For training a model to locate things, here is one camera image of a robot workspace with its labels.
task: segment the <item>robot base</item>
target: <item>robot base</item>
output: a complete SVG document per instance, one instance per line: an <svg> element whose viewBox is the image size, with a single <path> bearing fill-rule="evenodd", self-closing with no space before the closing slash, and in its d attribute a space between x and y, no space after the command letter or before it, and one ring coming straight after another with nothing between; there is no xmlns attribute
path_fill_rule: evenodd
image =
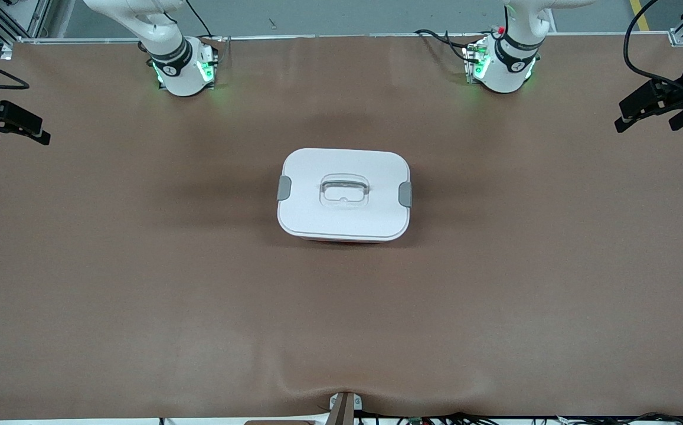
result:
<svg viewBox="0 0 683 425"><path fill-rule="evenodd" d="M468 59L476 59L477 64L465 61L465 73L468 83L482 83L489 90L497 93L511 93L516 91L532 74L535 59L519 73L512 73L506 69L495 54L496 39L489 35L471 45L472 49L462 49L462 53Z"/></svg>
<svg viewBox="0 0 683 425"><path fill-rule="evenodd" d="M214 54L212 46L204 44L199 38L185 39L192 45L192 59L182 68L180 75L167 76L155 67L160 88L181 97L193 96L203 89L214 87L218 67L218 56Z"/></svg>

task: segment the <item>white storage box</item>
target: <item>white storage box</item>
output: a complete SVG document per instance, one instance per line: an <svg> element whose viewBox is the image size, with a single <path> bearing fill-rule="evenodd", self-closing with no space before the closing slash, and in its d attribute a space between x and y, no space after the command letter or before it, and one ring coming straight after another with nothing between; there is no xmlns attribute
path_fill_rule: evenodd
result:
<svg viewBox="0 0 683 425"><path fill-rule="evenodd" d="M391 152L306 148L284 161L279 223L312 240L386 242L404 234L409 165Z"/></svg>

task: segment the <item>white lid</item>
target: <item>white lid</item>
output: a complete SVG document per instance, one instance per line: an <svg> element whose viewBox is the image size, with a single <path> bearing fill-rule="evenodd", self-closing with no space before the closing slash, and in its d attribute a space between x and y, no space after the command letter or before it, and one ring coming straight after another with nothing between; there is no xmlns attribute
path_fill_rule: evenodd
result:
<svg viewBox="0 0 683 425"><path fill-rule="evenodd" d="M280 186L279 223L295 236L384 241L409 225L409 166L395 153L300 149Z"/></svg>

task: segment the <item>brown table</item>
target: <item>brown table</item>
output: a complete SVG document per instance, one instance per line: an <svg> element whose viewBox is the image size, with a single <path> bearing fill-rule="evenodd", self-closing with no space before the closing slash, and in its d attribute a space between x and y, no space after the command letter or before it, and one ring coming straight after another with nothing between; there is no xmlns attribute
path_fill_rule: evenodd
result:
<svg viewBox="0 0 683 425"><path fill-rule="evenodd" d="M555 36L515 94L417 38L234 41L214 91L134 45L18 45L0 91L0 418L683 414L683 131L618 135L621 36ZM670 76L683 50L639 35ZM276 221L296 148L395 151L407 233Z"/></svg>

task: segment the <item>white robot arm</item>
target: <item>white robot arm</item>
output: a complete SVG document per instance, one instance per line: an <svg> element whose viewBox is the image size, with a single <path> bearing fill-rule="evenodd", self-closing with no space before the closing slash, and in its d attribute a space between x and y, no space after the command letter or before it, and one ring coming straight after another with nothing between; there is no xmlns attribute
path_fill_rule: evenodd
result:
<svg viewBox="0 0 683 425"><path fill-rule="evenodd" d="M90 9L110 17L139 37L152 57L158 80L176 96L191 96L212 86L217 53L198 38L184 37L166 14L184 0L84 0Z"/></svg>
<svg viewBox="0 0 683 425"><path fill-rule="evenodd" d="M551 27L547 9L579 8L595 0L502 0L506 31L478 41L481 46L472 67L475 80L499 93L516 91L530 78L538 48Z"/></svg>

